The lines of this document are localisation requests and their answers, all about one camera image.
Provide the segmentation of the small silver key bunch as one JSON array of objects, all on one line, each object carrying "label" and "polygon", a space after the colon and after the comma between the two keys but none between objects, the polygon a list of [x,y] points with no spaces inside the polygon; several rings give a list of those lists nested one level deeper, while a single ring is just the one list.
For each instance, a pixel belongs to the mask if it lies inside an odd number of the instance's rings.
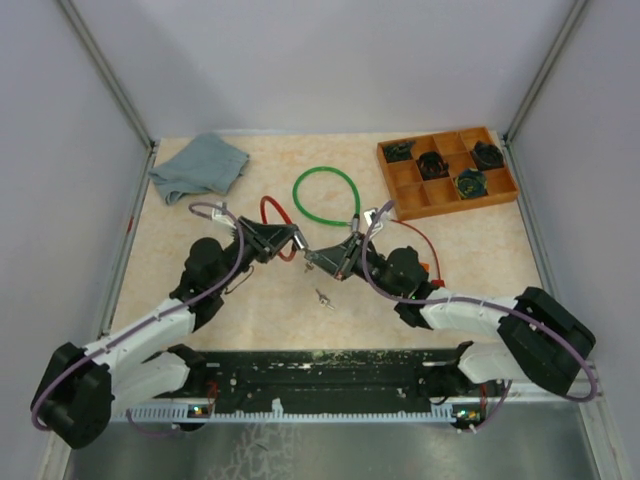
[{"label": "small silver key bunch", "polygon": [[325,295],[319,289],[315,289],[315,291],[318,296],[318,301],[322,307],[328,308],[330,310],[335,309],[335,307],[333,306],[333,304],[331,303],[331,300],[328,298],[327,295]]}]

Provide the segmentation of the red cable padlock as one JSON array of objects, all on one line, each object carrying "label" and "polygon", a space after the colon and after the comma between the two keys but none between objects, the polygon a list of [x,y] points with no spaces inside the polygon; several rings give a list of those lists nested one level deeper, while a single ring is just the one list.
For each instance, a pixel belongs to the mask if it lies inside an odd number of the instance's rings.
[{"label": "red cable padlock", "polygon": [[398,225],[402,225],[403,227],[409,228],[410,230],[412,230],[413,232],[418,234],[429,245],[430,251],[431,251],[432,256],[433,256],[433,260],[435,262],[435,267],[436,267],[436,270],[437,270],[436,278],[433,280],[433,283],[436,286],[445,287],[446,283],[445,283],[444,279],[442,278],[442,268],[441,268],[440,259],[439,259],[437,250],[436,250],[433,242],[429,239],[429,237],[426,234],[424,234],[421,230],[419,230],[417,227],[415,227],[415,226],[413,226],[413,225],[411,225],[411,224],[409,224],[407,222],[404,222],[404,221],[401,221],[401,220],[396,220],[396,219],[392,219],[392,222],[394,222],[394,223],[396,223]]}]

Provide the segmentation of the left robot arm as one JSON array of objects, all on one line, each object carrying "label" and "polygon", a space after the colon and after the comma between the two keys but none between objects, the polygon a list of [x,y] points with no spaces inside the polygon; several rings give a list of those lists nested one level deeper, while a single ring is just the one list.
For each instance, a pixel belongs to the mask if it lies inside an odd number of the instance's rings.
[{"label": "left robot arm", "polygon": [[33,426],[80,449],[112,418],[158,395],[201,394],[208,384],[204,361],[179,339],[213,319],[239,274],[269,262],[298,232],[294,224],[240,217],[228,246],[212,237],[196,240],[177,287],[151,312],[85,346],[67,342],[54,351],[30,406]]}]

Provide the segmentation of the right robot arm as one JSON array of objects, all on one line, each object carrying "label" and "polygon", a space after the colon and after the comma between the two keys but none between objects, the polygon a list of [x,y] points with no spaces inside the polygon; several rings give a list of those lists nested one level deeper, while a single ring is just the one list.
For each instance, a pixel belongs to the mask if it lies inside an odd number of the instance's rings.
[{"label": "right robot arm", "polygon": [[456,293],[430,280],[417,251],[399,247],[379,253],[373,230],[354,230],[337,245],[313,250],[294,224],[274,227],[274,250],[286,243],[303,253],[312,266],[336,280],[356,276],[395,303],[400,319],[411,328],[456,330],[489,337],[487,343],[464,348],[446,372],[448,387],[470,395],[492,380],[528,380],[570,401],[580,373],[589,381],[586,402],[595,397],[597,382],[586,359],[595,337],[546,291],[528,287],[515,297],[476,297]]}]

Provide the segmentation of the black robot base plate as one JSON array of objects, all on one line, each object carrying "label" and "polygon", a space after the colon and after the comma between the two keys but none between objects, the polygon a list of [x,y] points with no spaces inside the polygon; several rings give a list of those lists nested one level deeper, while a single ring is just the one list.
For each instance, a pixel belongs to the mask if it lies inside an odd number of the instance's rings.
[{"label": "black robot base plate", "polygon": [[457,367],[461,349],[202,351],[195,377],[170,398],[203,398],[220,414],[428,413],[447,400],[497,398]]}]

